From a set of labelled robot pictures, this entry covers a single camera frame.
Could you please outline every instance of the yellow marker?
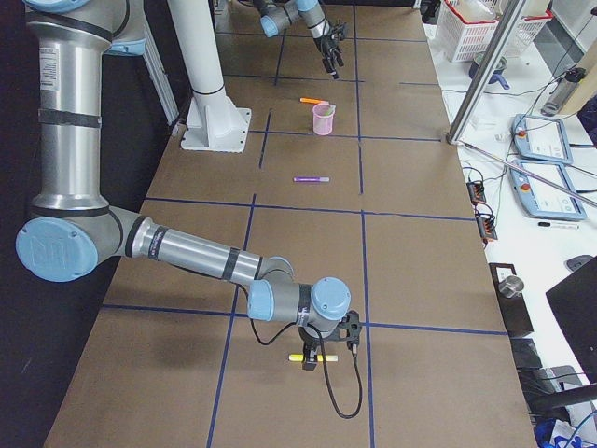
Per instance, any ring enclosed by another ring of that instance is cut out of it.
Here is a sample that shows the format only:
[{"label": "yellow marker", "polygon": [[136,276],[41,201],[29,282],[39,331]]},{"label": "yellow marker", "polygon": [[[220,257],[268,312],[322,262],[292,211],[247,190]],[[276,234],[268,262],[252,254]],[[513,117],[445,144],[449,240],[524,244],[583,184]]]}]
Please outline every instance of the yellow marker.
[{"label": "yellow marker", "polygon": [[[303,355],[302,353],[291,353],[288,355],[288,360],[291,362],[302,362]],[[324,357],[321,355],[317,355],[317,361],[322,362]],[[326,355],[327,362],[338,362],[338,355]]]}]

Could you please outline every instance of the translucent cup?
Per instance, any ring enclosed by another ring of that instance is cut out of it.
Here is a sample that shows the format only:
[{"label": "translucent cup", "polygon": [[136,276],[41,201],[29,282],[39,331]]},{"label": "translucent cup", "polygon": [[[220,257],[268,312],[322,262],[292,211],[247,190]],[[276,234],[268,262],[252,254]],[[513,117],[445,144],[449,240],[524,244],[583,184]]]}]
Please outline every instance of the translucent cup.
[{"label": "translucent cup", "polygon": [[313,132],[317,135],[328,135],[332,132],[336,105],[320,103],[313,106]]}]

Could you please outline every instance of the metal cylinder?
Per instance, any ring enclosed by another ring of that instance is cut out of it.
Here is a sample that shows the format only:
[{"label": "metal cylinder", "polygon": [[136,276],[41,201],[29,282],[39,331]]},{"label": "metal cylinder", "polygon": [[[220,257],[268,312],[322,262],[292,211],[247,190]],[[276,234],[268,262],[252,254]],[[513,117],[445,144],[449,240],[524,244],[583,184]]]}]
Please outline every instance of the metal cylinder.
[{"label": "metal cylinder", "polygon": [[110,42],[50,22],[29,22],[39,38],[43,209],[105,209],[100,194],[102,54]]},{"label": "metal cylinder", "polygon": [[224,87],[207,0],[168,0],[191,87],[209,93]]},{"label": "metal cylinder", "polygon": [[578,87],[578,83],[584,79],[586,74],[587,71],[581,67],[568,70],[565,77],[558,83],[558,87],[556,87],[543,107],[541,107],[541,114],[553,117],[560,112]]},{"label": "metal cylinder", "polygon": [[236,129],[240,118],[226,96],[207,1],[168,0],[168,6],[187,67],[194,101],[199,110],[201,125],[208,129],[210,135],[223,136]]},{"label": "metal cylinder", "polygon": [[133,243],[133,257],[148,257],[232,283],[255,280],[261,257],[181,231],[146,218]]},{"label": "metal cylinder", "polygon": [[500,291],[500,294],[511,299],[524,289],[524,283],[516,275],[509,275],[499,283],[497,288]]}]

